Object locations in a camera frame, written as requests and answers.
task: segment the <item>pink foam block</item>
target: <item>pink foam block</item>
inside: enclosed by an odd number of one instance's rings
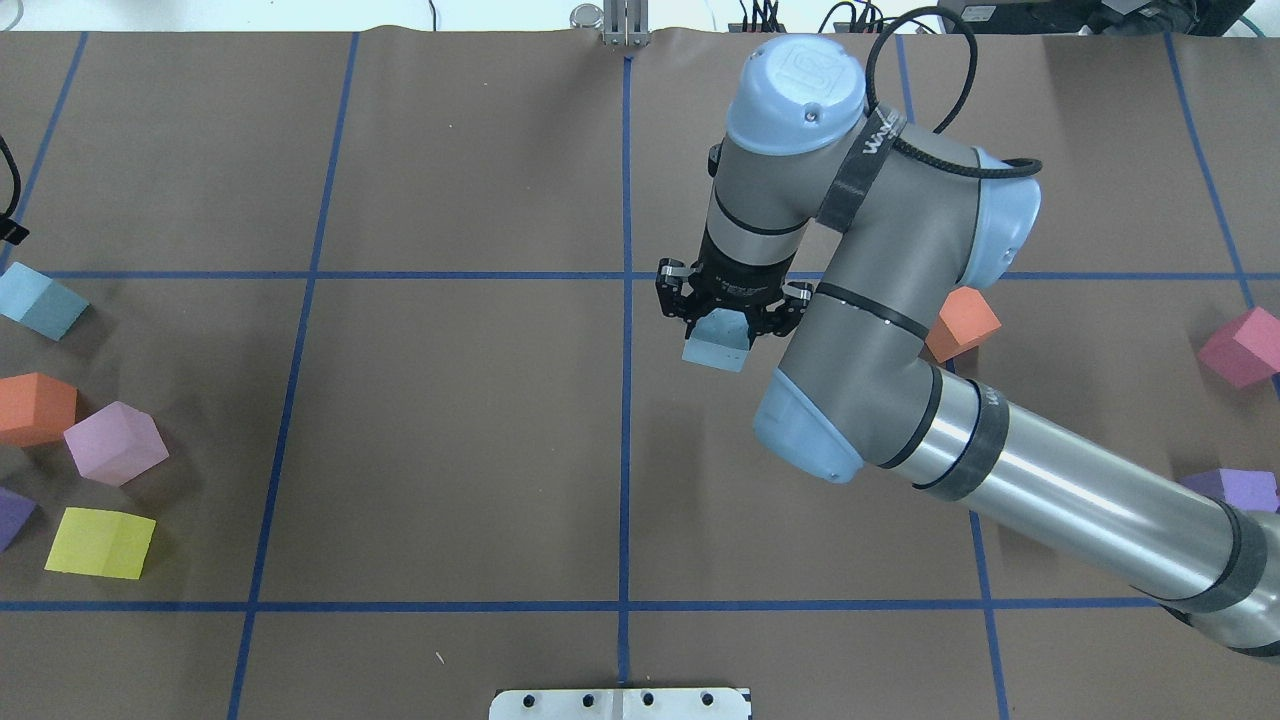
[[[81,475],[123,486],[169,457],[151,415],[113,402],[63,433]]]
[[[1280,497],[1276,497],[1276,477],[1266,470],[1220,468],[1178,482],[1187,489],[1229,502],[1240,510],[1260,510],[1262,512],[1280,510]]]
[[[1280,373],[1280,319],[1254,307],[1222,325],[1196,355],[1238,388]]]

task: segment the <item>light blue foam block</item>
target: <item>light blue foam block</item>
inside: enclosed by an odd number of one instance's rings
[[[0,275],[0,315],[49,340],[61,340],[86,307],[87,300],[22,263]]]
[[[740,373],[751,351],[746,333],[746,315],[717,307],[694,325],[681,357],[687,363]]]

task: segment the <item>cable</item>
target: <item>cable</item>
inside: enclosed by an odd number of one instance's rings
[[[879,23],[881,23],[881,27],[878,28],[878,32],[883,32],[883,31],[884,31],[884,23],[892,23],[892,22],[893,22],[893,20],[896,20],[896,19],[897,19],[897,18],[881,18],[881,19],[879,19]],[[923,29],[924,32],[927,32],[927,33],[929,33],[929,35],[937,35],[937,33],[938,33],[938,31],[933,29],[932,27],[929,27],[929,26],[927,26],[927,24],[922,23],[920,20],[918,20],[918,19],[915,19],[915,18],[911,18],[911,20],[910,20],[910,22],[911,22],[913,24],[915,24],[915,26],[919,26],[919,27],[920,27],[920,29]]]
[[[703,5],[707,8],[707,14],[712,17],[712,31],[719,32],[719,22],[716,20],[716,10],[712,9],[712,0],[703,0]]]
[[[946,129],[946,127],[951,124],[951,120],[960,114],[960,109],[964,108],[965,101],[969,100],[969,91],[973,90],[973,78],[978,74],[978,38],[974,36],[973,28],[969,27],[969,23],[964,22],[964,19],[961,19],[954,10],[948,10],[946,8],[916,8],[904,13],[876,37],[876,42],[872,44],[872,50],[867,55],[867,115],[870,117],[878,105],[878,101],[876,100],[876,63],[879,60],[879,53],[884,47],[884,42],[887,42],[900,27],[915,18],[925,15],[937,15],[951,20],[964,35],[965,42],[969,45],[969,69],[965,73],[964,87],[960,90],[960,97],[956,100],[955,105],[951,106],[951,111],[947,113],[947,117],[943,118],[941,123],[938,123],[938,127],[933,128],[933,132],[938,133]],[[902,140],[901,136],[893,141],[893,150],[897,150],[913,160],[918,160],[945,173],[964,176],[968,178],[1024,178],[1034,176],[1043,168],[1043,164],[1034,158],[1014,158],[1011,160],[1005,160],[1006,164],[1012,165],[1011,168],[972,168],[968,165],[959,165],[956,163],[943,160],[942,158],[929,155],[924,150],[920,150],[919,147]]]
[[[1243,24],[1244,27],[1252,29],[1253,35],[1256,35],[1258,37],[1266,37],[1267,36],[1267,33],[1262,32],[1262,28],[1260,28],[1258,26],[1253,24],[1253,20],[1251,20],[1249,18],[1245,18],[1244,15],[1240,15],[1240,24]]]
[[[6,220],[18,209],[18,199],[22,197],[22,174],[18,173],[18,163],[14,163],[13,152],[9,152],[9,143],[4,141],[4,136],[0,136],[0,154],[4,154],[4,161],[13,174],[13,195],[9,197],[9,208],[0,213],[0,220]]]
[[[9,24],[4,26],[4,29],[0,29],[0,32],[9,32],[10,29],[18,27],[18,23],[22,22],[22,15],[23,13],[26,13],[27,9],[26,6],[23,6],[22,0],[17,1],[18,1],[18,14],[13,18],[13,20],[9,22]]]
[[[835,15],[836,10],[845,6],[849,8],[849,26],[852,27],[852,24],[858,22],[858,5],[854,5],[849,0],[844,0],[842,3],[836,3],[829,10],[827,10],[827,17],[822,18],[822,24],[818,26],[818,35],[822,35],[822,31],[827,29],[827,20],[831,19],[831,15]]]
[[[900,15],[896,20],[888,24],[883,31],[881,31],[879,37],[872,44],[872,51],[867,55],[867,113],[868,115],[876,108],[876,63],[879,60],[881,49],[884,47],[884,42],[897,31],[897,28],[905,26],[910,20],[923,17],[923,15],[938,15],[946,18],[954,23],[964,33],[965,42],[969,44],[969,69],[965,72],[964,87],[960,90],[960,97],[956,100],[955,105],[951,106],[951,111],[947,117],[938,123],[938,127],[933,128],[933,132],[942,132],[951,124],[951,120],[960,114],[960,109],[964,108],[966,100],[969,100],[969,91],[973,90],[973,78],[978,74],[978,38],[974,36],[973,29],[969,28],[969,23],[960,19],[955,12],[946,8],[916,8],[904,15]]]

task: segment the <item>purple foam block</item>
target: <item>purple foam block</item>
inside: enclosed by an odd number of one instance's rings
[[[154,468],[169,450],[151,415],[115,401],[63,433],[81,475],[123,486]]]
[[[1240,510],[1260,510],[1262,512],[1280,510],[1280,497],[1276,497],[1276,477],[1266,470],[1221,468],[1178,482],[1187,489],[1221,500]]]
[[[0,551],[9,547],[35,509],[35,500],[0,488]]]

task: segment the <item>metal plate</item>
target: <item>metal plate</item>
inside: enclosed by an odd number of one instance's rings
[[[751,691],[735,688],[506,691],[489,720],[750,720]]]

